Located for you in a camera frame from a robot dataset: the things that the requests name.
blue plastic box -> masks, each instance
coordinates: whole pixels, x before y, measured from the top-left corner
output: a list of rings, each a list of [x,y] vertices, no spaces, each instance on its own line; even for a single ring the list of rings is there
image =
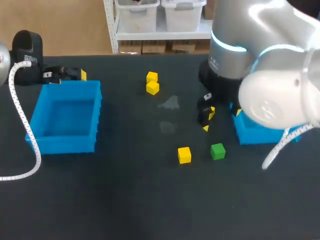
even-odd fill
[[[270,129],[254,122],[244,111],[237,117],[232,115],[232,118],[241,145],[277,144],[284,134],[284,130]]]
[[[101,100],[99,81],[44,85],[30,122],[41,154],[94,152]]]

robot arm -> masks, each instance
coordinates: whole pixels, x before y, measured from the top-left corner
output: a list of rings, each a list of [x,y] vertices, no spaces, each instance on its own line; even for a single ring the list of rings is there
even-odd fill
[[[8,79],[11,66],[10,53],[7,46],[0,42],[0,86]]]
[[[213,96],[238,85],[223,92],[268,128],[320,121],[320,21],[286,0],[217,0],[211,35]]]

white cable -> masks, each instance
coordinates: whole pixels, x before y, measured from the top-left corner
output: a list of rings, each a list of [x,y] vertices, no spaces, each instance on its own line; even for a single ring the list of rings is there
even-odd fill
[[[263,164],[262,164],[262,169],[266,170],[270,164],[275,160],[277,157],[278,153],[288,144],[290,143],[293,139],[299,137],[301,134],[304,134],[305,132],[314,129],[315,126],[312,123],[305,124],[298,129],[294,130],[291,132],[288,136],[283,137],[280,142],[275,145],[275,147],[271,150],[271,152],[268,154],[268,156],[265,158]]]
[[[308,94],[308,84],[309,84],[308,72],[309,72],[312,56],[314,53],[315,53],[315,49],[310,49],[308,51],[302,66],[302,71],[301,71],[301,103],[303,106],[304,114],[306,115],[307,119],[311,123],[308,123],[299,127],[297,130],[293,131],[289,135],[288,133],[290,129],[289,128],[285,129],[280,142],[271,150],[271,152],[265,158],[262,164],[263,170],[266,170],[270,166],[270,164],[275,160],[279,152],[293,139],[299,137],[301,134],[311,129],[320,127],[320,121],[318,121],[315,117],[311,99]]]
[[[290,128],[286,128],[282,134],[281,140],[284,139],[286,136],[288,136],[289,132],[290,132]]]
[[[30,127],[29,122],[26,118],[26,115],[25,115],[24,111],[22,110],[22,107],[21,107],[20,102],[17,97],[16,89],[15,89],[15,74],[16,74],[16,72],[18,71],[19,68],[31,67],[31,64],[32,64],[31,61],[21,61],[19,63],[15,63],[9,73],[8,83],[9,83],[9,89],[10,89],[10,93],[11,93],[15,108],[19,113],[19,116],[21,118],[23,126],[24,126],[30,140],[31,140],[31,143],[32,143],[32,146],[33,146],[33,149],[35,152],[35,157],[36,157],[35,166],[33,167],[33,169],[31,169],[30,171],[28,171],[24,174],[20,174],[20,175],[16,175],[16,176],[0,176],[0,181],[11,181],[11,180],[24,179],[24,178],[29,177],[32,174],[34,174],[39,169],[39,167],[41,165],[41,154],[40,154],[40,150],[39,150],[36,138],[34,136],[34,133],[31,130],[31,127]]]

white plastic container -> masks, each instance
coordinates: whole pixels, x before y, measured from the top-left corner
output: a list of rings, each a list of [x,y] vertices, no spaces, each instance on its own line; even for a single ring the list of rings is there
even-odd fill
[[[150,33],[156,31],[157,7],[160,0],[115,0],[120,12],[121,24],[127,33]]]
[[[207,0],[161,0],[168,32],[197,31]]]

small black object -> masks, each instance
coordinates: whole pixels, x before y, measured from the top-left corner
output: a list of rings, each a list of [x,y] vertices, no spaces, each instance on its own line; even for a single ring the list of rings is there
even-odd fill
[[[32,67],[20,68],[14,77],[14,84],[42,84],[43,42],[39,34],[22,30],[13,38],[10,51],[11,66],[22,61],[31,61]]]
[[[45,66],[43,80],[46,83],[60,83],[61,80],[81,80],[82,69],[79,67]]]
[[[222,104],[229,108],[229,104],[232,103],[231,113],[237,115],[241,108],[238,94],[242,79],[229,79],[217,75],[210,68],[208,60],[201,63],[198,78],[209,91],[197,102],[198,122],[203,127],[209,124],[209,114],[212,113],[211,106]]]

